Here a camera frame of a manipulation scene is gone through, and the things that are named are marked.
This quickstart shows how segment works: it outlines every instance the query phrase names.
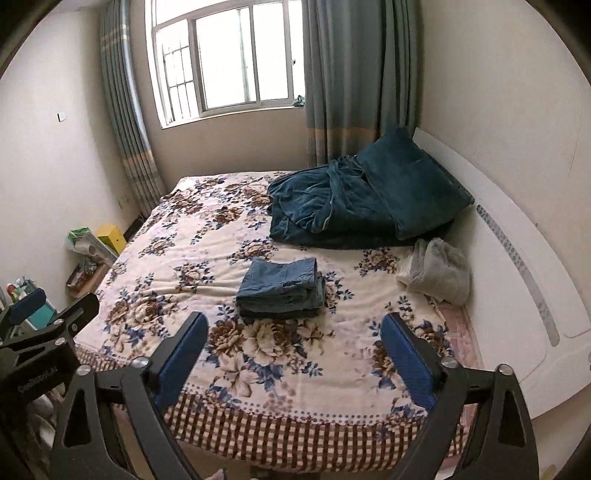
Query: window glass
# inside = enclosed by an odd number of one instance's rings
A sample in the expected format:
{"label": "window glass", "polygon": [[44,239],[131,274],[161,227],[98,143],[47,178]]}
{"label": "window glass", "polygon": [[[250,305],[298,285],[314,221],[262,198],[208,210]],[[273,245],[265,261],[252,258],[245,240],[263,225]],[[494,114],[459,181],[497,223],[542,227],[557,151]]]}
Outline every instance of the window glass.
{"label": "window glass", "polygon": [[294,77],[294,98],[306,96],[304,82],[304,29],[301,0],[290,0],[291,71]]}
{"label": "window glass", "polygon": [[261,100],[287,98],[283,5],[281,3],[255,5],[253,15]]}
{"label": "window glass", "polygon": [[248,8],[200,18],[196,28],[206,108],[255,102]]}
{"label": "window glass", "polygon": [[189,51],[189,25],[181,20],[164,27],[156,35],[161,62],[164,105],[172,121],[197,117],[197,100]]}

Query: blue gripper pad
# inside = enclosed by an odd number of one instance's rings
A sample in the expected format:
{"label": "blue gripper pad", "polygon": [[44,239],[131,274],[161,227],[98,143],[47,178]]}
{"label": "blue gripper pad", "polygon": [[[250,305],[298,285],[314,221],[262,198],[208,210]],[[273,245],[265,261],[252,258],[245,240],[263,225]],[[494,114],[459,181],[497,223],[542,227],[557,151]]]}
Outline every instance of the blue gripper pad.
{"label": "blue gripper pad", "polygon": [[6,319],[9,325],[20,325],[26,318],[43,307],[46,301],[45,291],[38,288],[15,304],[10,305],[6,310],[6,316],[3,315],[2,318]]}
{"label": "blue gripper pad", "polygon": [[433,375],[408,336],[414,334],[398,313],[390,313],[382,320],[381,335],[386,353],[404,380],[410,398],[416,405],[431,410],[437,402],[433,394]]}
{"label": "blue gripper pad", "polygon": [[155,373],[157,385],[152,386],[153,402],[160,412],[175,405],[187,377],[207,341],[207,317],[193,312],[176,335],[162,341],[151,359],[158,368],[159,354],[166,355],[164,364]]}

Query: windowsill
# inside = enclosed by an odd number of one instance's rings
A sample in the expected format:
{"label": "windowsill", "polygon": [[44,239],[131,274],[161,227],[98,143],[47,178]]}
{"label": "windowsill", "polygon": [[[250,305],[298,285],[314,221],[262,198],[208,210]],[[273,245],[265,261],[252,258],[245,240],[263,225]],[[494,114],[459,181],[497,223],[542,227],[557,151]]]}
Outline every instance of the windowsill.
{"label": "windowsill", "polygon": [[301,106],[293,106],[293,105],[270,106],[270,107],[266,107],[266,108],[253,108],[250,110],[238,110],[237,112],[218,113],[217,115],[208,115],[208,116],[203,116],[203,117],[199,117],[199,118],[189,118],[187,120],[179,120],[178,122],[172,122],[171,124],[163,126],[162,130],[165,130],[167,128],[172,128],[172,127],[178,127],[179,125],[190,124],[193,122],[200,122],[202,120],[209,120],[210,118],[219,118],[221,116],[228,116],[228,115],[239,115],[240,113],[261,112],[261,111],[266,111],[266,110],[302,109],[302,108],[303,107],[301,107]]}

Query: white headboard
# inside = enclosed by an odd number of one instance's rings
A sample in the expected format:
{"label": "white headboard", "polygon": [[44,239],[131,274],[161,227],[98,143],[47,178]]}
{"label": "white headboard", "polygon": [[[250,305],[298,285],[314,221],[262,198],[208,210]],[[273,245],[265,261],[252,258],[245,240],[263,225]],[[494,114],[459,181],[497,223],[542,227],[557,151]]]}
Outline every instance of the white headboard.
{"label": "white headboard", "polygon": [[475,197],[447,240],[472,268],[466,303],[486,369],[513,367],[532,418],[591,382],[591,321],[569,274],[521,209],[428,133],[414,141]]}

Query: white wall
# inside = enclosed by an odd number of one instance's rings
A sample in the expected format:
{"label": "white wall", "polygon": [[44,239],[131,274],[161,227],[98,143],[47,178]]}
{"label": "white wall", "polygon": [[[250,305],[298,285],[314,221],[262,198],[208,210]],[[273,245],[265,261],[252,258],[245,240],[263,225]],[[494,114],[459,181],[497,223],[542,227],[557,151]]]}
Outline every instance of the white wall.
{"label": "white wall", "polygon": [[167,188],[189,175],[307,166],[303,108],[233,113],[162,129],[150,79],[144,0],[131,1],[135,79],[154,158]]}
{"label": "white wall", "polygon": [[[50,15],[0,79],[0,285],[27,275],[58,308],[68,230],[137,217],[106,111],[93,11]],[[67,120],[57,121],[65,112]],[[121,209],[118,198],[129,197]]]}
{"label": "white wall", "polygon": [[[423,0],[422,8],[420,127],[537,224],[591,311],[589,83],[525,0]],[[535,419],[541,471],[560,470],[574,451],[591,421],[589,398],[591,386]]]}

